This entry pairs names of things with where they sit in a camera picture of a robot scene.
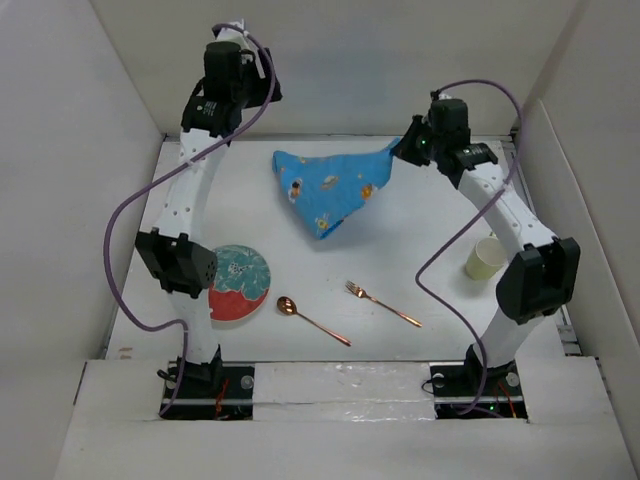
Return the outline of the blue space-print cloth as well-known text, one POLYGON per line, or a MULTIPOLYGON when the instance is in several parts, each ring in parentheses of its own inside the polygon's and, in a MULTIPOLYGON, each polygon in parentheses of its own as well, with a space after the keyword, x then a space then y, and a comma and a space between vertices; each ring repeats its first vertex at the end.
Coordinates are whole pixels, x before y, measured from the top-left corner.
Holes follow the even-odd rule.
POLYGON ((272 169, 295 213, 322 240, 387 185, 398 143, 395 138, 379 151, 325 157, 276 151, 272 169))

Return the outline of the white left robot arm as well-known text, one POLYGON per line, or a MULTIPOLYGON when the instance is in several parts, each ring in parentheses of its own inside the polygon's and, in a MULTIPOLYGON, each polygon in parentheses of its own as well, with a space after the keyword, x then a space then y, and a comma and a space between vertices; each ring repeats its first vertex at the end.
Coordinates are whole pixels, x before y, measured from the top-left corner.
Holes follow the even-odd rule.
POLYGON ((222 387, 222 371, 211 362, 219 342, 208 313, 208 289, 217 258, 202 235, 204 211, 216 170, 238 132, 242 112, 281 98, 279 87, 260 67, 268 57, 243 40, 215 40, 204 53, 204 76, 182 114, 179 164, 169 182, 158 220, 139 232, 135 247, 151 276, 167 293, 188 327, 187 362, 195 364, 188 384, 201 396, 222 387))

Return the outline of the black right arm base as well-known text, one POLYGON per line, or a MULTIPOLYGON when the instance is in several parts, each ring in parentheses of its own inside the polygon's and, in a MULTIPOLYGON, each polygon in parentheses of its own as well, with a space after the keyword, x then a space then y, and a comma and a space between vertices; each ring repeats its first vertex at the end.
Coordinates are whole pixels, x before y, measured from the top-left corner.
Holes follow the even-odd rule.
POLYGON ((482 360, 472 346, 463 360, 431 362, 429 373, 421 388, 432 396, 438 420, 528 418, 515 361, 488 368, 481 394, 482 360))

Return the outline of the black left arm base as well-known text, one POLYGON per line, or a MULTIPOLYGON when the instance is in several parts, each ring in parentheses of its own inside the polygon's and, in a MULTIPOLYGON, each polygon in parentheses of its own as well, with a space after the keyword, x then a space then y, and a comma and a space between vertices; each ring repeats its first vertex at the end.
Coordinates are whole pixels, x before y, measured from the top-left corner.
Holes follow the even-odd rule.
POLYGON ((226 363, 217 351, 209 363, 187 362, 180 385, 181 358, 157 376, 164 381, 159 416, 165 420, 244 421, 253 418, 255 365, 226 363))

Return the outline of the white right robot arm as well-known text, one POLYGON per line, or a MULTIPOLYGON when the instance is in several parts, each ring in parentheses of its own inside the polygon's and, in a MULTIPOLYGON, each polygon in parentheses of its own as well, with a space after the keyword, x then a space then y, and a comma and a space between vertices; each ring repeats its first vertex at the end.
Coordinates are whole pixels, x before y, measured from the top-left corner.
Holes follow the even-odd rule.
POLYGON ((461 99, 434 95, 427 115, 413 117, 392 153, 416 166, 434 163, 477 208, 506 252, 508 266, 496 285, 498 309, 473 345, 477 360, 462 369, 465 387, 486 393, 498 382, 497 368, 512 362, 542 319, 571 300, 580 246, 539 221, 494 152, 472 142, 468 107, 461 99))

